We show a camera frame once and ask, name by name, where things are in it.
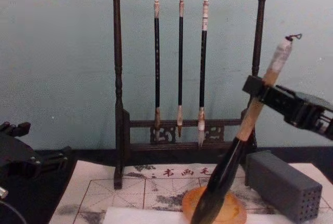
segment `large calligraphy brush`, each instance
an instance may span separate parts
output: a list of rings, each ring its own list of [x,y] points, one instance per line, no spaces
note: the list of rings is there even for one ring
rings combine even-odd
[[[182,135],[183,126],[183,109],[182,109],[182,94],[183,94],[183,15],[184,15],[184,1],[179,1],[179,68],[178,68],[178,115],[177,126],[178,136]]]
[[[155,142],[160,139],[160,32],[159,32],[160,3],[154,2],[154,28],[155,28]]]
[[[288,36],[278,45],[271,64],[263,77],[265,85],[274,85],[291,53],[294,37],[299,39],[301,35]],[[208,185],[196,206],[191,224],[211,224],[219,214],[224,203],[224,197],[234,181],[246,142],[262,108],[263,104],[257,98],[253,98],[231,147],[215,167],[210,177]]]
[[[208,27],[208,0],[203,1],[202,10],[202,32],[201,32],[201,60],[200,60],[200,96],[199,96],[199,116],[198,116],[198,145],[202,147],[204,141],[204,73],[206,68],[206,44]]]

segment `brush tip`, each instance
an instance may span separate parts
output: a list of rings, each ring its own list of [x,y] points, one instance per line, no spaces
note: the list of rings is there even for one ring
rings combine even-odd
[[[160,140],[160,130],[155,130],[155,141],[158,142]]]
[[[203,141],[204,141],[204,131],[199,131],[199,141],[198,141],[199,148],[202,148]]]
[[[178,126],[178,136],[179,138],[182,136],[182,126]]]

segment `black brush handle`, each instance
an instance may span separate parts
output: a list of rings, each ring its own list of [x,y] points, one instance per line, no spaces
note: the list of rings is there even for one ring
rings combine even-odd
[[[202,34],[201,34],[199,107],[204,107],[204,76],[205,76],[205,70],[206,70],[206,45],[207,45],[207,31],[202,31]]]
[[[183,97],[183,17],[179,17],[178,105]]]
[[[211,224],[218,216],[226,193],[233,184],[246,142],[234,138],[226,155],[215,167],[207,188],[194,211],[191,224]]]
[[[155,18],[155,107],[160,106],[160,32],[159,18]]]

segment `brush handle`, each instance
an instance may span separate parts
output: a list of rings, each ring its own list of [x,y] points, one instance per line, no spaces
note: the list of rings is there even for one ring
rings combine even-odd
[[[203,1],[203,9],[202,9],[199,107],[204,107],[204,77],[205,77],[205,69],[206,69],[208,5],[209,5],[208,0],[204,0]]]
[[[154,2],[154,28],[155,28],[155,107],[160,106],[160,32],[159,32],[159,11],[158,0]]]
[[[179,1],[179,49],[178,49],[178,114],[177,126],[178,134],[181,136],[181,126],[183,125],[183,15],[184,15],[184,1]]]
[[[245,142],[234,138],[232,146],[214,169],[194,211],[191,224],[211,224],[214,222],[223,206],[224,196],[233,184],[245,145]]]
[[[267,72],[262,79],[265,85],[274,85],[291,53],[291,50],[292,39],[285,38],[278,45]],[[248,140],[263,106],[264,104],[260,103],[257,98],[252,99],[236,137],[244,142]]]

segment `wall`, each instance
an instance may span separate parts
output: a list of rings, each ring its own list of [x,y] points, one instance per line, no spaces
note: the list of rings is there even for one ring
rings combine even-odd
[[[178,1],[160,0],[161,113],[177,109]],[[203,0],[184,0],[185,118],[197,118]],[[257,0],[209,0],[207,118],[235,118],[248,97]],[[262,76],[276,45],[303,33],[278,83],[333,102],[330,87],[331,0],[267,0]],[[121,0],[124,107],[131,119],[153,119],[153,0]],[[32,123],[22,138],[35,149],[114,148],[112,0],[0,0],[0,121]],[[236,129],[227,130],[230,140]],[[148,141],[145,130],[133,142]],[[259,146],[331,145],[265,108]],[[180,141],[193,140],[185,129]]]

